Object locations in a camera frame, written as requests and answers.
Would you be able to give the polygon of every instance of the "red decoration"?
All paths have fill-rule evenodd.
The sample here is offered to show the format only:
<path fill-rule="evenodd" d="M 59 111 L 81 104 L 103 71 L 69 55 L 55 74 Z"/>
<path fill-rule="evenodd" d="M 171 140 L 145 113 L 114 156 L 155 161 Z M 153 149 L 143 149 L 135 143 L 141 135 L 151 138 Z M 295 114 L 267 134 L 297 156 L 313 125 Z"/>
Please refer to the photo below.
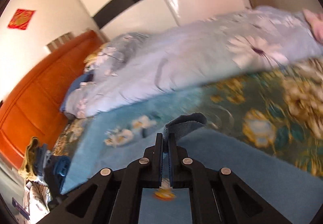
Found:
<path fill-rule="evenodd" d="M 29 24 L 29 21 L 34 13 L 35 11 L 33 10 L 17 9 L 9 22 L 8 28 L 26 30 L 27 25 Z"/>

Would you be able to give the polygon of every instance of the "blanket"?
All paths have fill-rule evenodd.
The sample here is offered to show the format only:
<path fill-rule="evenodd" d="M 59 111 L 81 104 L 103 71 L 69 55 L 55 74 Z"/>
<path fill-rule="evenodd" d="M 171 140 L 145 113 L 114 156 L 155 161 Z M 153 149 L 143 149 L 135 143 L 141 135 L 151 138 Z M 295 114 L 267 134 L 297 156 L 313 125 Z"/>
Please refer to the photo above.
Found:
<path fill-rule="evenodd" d="M 97 58 L 94 80 L 66 112 L 85 118 L 154 96 L 322 54 L 302 13 L 259 7 L 170 29 L 128 34 Z"/>
<path fill-rule="evenodd" d="M 207 117 L 207 128 L 323 178 L 322 92 L 323 58 L 310 58 L 76 119 L 54 149 L 73 158 L 64 190 L 103 167 L 126 167 L 164 124 L 194 112 Z"/>

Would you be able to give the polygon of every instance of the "wooden headboard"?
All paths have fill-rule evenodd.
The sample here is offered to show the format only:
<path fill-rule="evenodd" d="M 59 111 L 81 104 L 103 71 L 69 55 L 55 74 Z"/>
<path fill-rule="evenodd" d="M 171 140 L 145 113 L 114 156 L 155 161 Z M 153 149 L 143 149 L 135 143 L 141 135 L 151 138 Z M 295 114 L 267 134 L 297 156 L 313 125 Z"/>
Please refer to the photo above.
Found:
<path fill-rule="evenodd" d="M 53 148 L 67 124 L 59 112 L 64 96 L 101 44 L 94 31 L 81 34 L 38 63 L 9 94 L 0 108 L 0 153 L 13 167 L 21 166 L 33 136 Z"/>

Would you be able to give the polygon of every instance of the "comforter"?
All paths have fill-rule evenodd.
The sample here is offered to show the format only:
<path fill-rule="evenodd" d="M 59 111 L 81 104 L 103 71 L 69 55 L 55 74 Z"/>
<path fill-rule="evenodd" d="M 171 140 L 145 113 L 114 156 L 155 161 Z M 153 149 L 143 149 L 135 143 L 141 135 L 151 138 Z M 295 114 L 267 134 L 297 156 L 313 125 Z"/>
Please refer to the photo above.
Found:
<path fill-rule="evenodd" d="M 102 50 L 93 82 L 72 92 L 78 118 L 322 54 L 302 13 L 271 7 L 216 16 L 155 35 L 126 34 Z"/>

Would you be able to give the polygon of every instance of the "dark blue cloth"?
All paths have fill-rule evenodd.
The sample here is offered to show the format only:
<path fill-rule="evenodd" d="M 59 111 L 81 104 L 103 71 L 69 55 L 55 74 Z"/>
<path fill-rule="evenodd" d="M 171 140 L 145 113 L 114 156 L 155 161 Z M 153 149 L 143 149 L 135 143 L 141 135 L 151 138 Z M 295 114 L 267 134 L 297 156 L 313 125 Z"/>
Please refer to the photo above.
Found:
<path fill-rule="evenodd" d="M 61 112 L 65 111 L 66 101 L 67 101 L 69 94 L 71 94 L 74 90 L 80 88 L 80 83 L 92 81 L 92 78 L 93 78 L 93 71 L 90 71 L 90 72 L 87 72 L 87 73 L 79 76 L 77 79 L 75 79 L 73 81 L 73 83 L 71 84 L 71 86 L 69 87 L 69 89 L 67 90 L 64 100 L 59 108 L 59 111 L 61 111 Z"/>
<path fill-rule="evenodd" d="M 51 192 L 61 192 L 71 159 L 68 156 L 51 156 L 45 167 L 45 181 Z"/>
<path fill-rule="evenodd" d="M 43 165 L 44 159 L 47 151 L 47 144 L 43 144 L 41 147 L 37 148 L 36 160 L 34 162 L 34 171 L 39 177 L 43 176 Z"/>

